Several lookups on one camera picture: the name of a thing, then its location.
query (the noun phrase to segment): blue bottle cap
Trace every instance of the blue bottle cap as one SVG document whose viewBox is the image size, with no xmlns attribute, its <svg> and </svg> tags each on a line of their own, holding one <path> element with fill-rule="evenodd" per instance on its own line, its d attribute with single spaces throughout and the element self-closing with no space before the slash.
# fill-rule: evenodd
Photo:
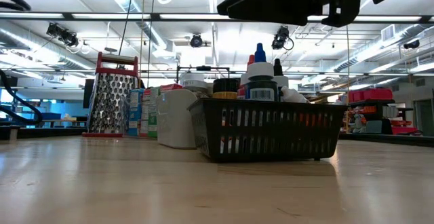
<svg viewBox="0 0 434 224">
<path fill-rule="evenodd" d="M 267 58 L 265 57 L 265 52 L 262 43 L 258 43 L 255 52 L 255 62 L 266 62 L 266 61 Z"/>
</svg>

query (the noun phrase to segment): black plastic basket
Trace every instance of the black plastic basket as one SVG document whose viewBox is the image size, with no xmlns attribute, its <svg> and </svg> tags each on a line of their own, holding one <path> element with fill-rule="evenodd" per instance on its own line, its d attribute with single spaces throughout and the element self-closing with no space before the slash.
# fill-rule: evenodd
<svg viewBox="0 0 434 224">
<path fill-rule="evenodd" d="M 189 110 L 202 153 L 253 162 L 332 157 L 347 107 L 201 98 Z"/>
</svg>

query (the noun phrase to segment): box grater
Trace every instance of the box grater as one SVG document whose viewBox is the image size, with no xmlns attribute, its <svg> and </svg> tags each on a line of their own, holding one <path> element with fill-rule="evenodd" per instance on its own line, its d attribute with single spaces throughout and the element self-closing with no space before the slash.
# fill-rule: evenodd
<svg viewBox="0 0 434 224">
<path fill-rule="evenodd" d="M 116 64 L 116 68 L 104 67 Z M 134 66 L 134 70 L 125 69 Z M 118 137 L 127 129 L 130 90 L 138 88 L 138 58 L 98 53 L 94 89 L 87 118 L 88 137 Z"/>
</svg>

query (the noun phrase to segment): black cap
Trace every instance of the black cap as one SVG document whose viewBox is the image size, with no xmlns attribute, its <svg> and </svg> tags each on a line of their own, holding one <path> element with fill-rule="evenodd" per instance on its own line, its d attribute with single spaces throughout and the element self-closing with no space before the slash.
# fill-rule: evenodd
<svg viewBox="0 0 434 224">
<path fill-rule="evenodd" d="M 280 59 L 274 60 L 274 76 L 283 75 L 282 66 L 280 65 Z"/>
</svg>

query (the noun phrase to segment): wooden table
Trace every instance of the wooden table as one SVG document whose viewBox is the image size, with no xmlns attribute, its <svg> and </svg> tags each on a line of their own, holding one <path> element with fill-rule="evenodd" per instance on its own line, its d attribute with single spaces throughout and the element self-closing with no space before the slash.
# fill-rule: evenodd
<svg viewBox="0 0 434 224">
<path fill-rule="evenodd" d="M 85 127 L 87 123 L 87 121 L 77 121 L 72 119 L 45 119 L 38 125 L 38 127 L 42 128 L 45 123 L 50 123 L 50 128 L 54 128 L 56 122 L 58 122 L 60 125 L 62 125 L 64 122 L 70 122 L 73 124 L 73 126 L 80 126 L 81 123 L 84 123 Z"/>
<path fill-rule="evenodd" d="M 432 223 L 434 149 L 340 141 L 320 162 L 213 164 L 134 138 L 0 145 L 9 223 Z"/>
</svg>

